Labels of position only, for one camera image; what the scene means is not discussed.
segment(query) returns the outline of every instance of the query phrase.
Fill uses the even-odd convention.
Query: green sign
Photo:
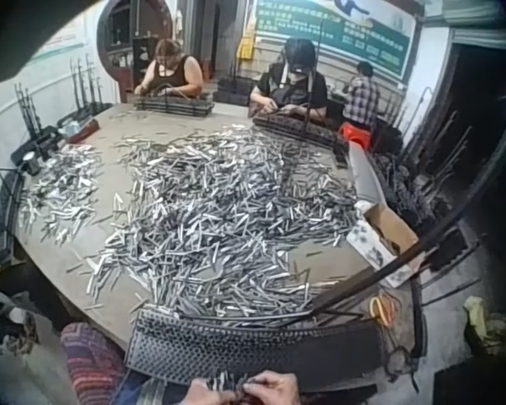
[[[415,26],[410,14],[383,0],[258,0],[256,5],[258,36],[316,43],[322,30],[323,51],[369,61],[398,79]]]

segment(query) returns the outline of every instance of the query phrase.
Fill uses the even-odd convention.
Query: black cap
[[[315,68],[315,45],[310,40],[289,38],[283,49],[291,73],[309,74]]]

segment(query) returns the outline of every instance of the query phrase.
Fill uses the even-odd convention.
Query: bundle of metal rods
[[[126,273],[179,316],[244,325],[299,313],[335,283],[310,283],[289,260],[308,240],[338,246],[355,223],[355,191],[320,153],[237,127],[118,146],[132,201],[87,293]]]
[[[91,145],[66,145],[43,163],[38,180],[21,195],[19,221],[29,229],[43,218],[42,240],[63,244],[94,217],[100,153]]]

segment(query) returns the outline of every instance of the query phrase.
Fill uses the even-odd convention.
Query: face mask
[[[300,80],[304,80],[307,78],[305,74],[298,74],[298,73],[289,73],[288,78],[290,79],[291,83],[299,82]]]

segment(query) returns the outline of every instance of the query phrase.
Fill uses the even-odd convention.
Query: cardboard box
[[[377,271],[414,245],[418,238],[396,213],[384,204],[376,204],[359,215],[347,241]],[[424,256],[421,254],[416,257],[387,277],[383,283],[398,288],[419,270]]]

